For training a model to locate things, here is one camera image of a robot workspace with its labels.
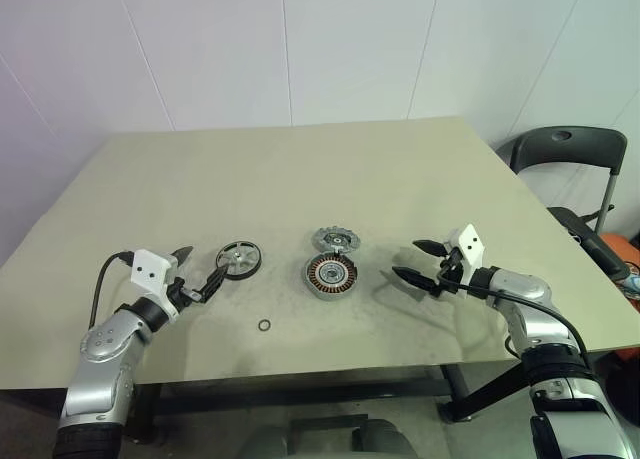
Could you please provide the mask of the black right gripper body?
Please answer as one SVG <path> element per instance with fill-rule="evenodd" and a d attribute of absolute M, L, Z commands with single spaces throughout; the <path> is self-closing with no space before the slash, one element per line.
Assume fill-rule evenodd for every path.
<path fill-rule="evenodd" d="M 464 268 L 462 253 L 453 248 L 448 256 L 440 263 L 440 270 L 436 274 L 436 287 L 431 295 L 438 298 L 443 292 L 456 294 L 462 281 Z"/>

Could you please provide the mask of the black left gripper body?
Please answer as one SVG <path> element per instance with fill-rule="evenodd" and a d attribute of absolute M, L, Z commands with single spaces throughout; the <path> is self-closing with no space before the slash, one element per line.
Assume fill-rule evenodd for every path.
<path fill-rule="evenodd" d="M 206 299 L 203 294 L 185 286 L 185 280 L 176 276 L 167 287 L 167 298 L 176 309 L 185 309 L 192 303 L 204 304 Z"/>

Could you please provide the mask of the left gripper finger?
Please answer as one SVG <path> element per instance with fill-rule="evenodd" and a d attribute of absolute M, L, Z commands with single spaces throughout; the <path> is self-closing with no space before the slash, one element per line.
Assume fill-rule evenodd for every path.
<path fill-rule="evenodd" d="M 212 296 L 219 290 L 226 278 L 226 266 L 217 267 L 206 279 L 204 285 L 197 290 L 198 302 L 206 304 Z"/>
<path fill-rule="evenodd" d="M 193 249 L 194 249 L 193 246 L 183 246 L 173 252 L 173 257 L 177 260 L 177 265 L 176 265 L 177 277 L 184 277 L 184 272 L 183 272 L 184 265 L 187 259 L 189 258 L 189 256 L 191 255 L 191 253 L 193 252 Z"/>

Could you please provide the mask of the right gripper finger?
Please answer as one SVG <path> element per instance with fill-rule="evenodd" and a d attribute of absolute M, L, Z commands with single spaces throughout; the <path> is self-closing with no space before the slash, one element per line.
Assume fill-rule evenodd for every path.
<path fill-rule="evenodd" d="M 403 266 L 393 266 L 392 270 L 400 279 L 423 291 L 436 292 L 439 288 L 439 285 L 433 279 L 423 276 L 419 271 L 414 269 Z"/>
<path fill-rule="evenodd" d="M 444 257 L 445 256 L 445 246 L 433 240 L 421 239 L 415 240 L 412 244 L 423 251 L 426 254 L 429 254 L 434 257 Z"/>

